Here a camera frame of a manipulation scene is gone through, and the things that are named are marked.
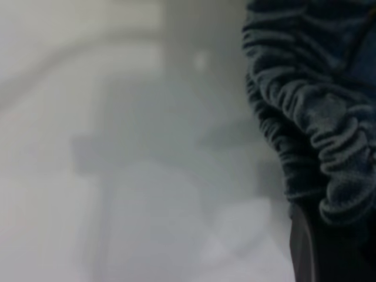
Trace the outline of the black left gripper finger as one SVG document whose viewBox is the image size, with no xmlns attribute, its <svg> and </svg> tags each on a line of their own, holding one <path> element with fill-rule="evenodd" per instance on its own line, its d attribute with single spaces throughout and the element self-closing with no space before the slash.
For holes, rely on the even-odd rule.
<svg viewBox="0 0 376 282">
<path fill-rule="evenodd" d="M 290 253 L 296 281 L 364 279 L 364 259 L 356 246 L 300 205 L 292 212 Z"/>
</svg>

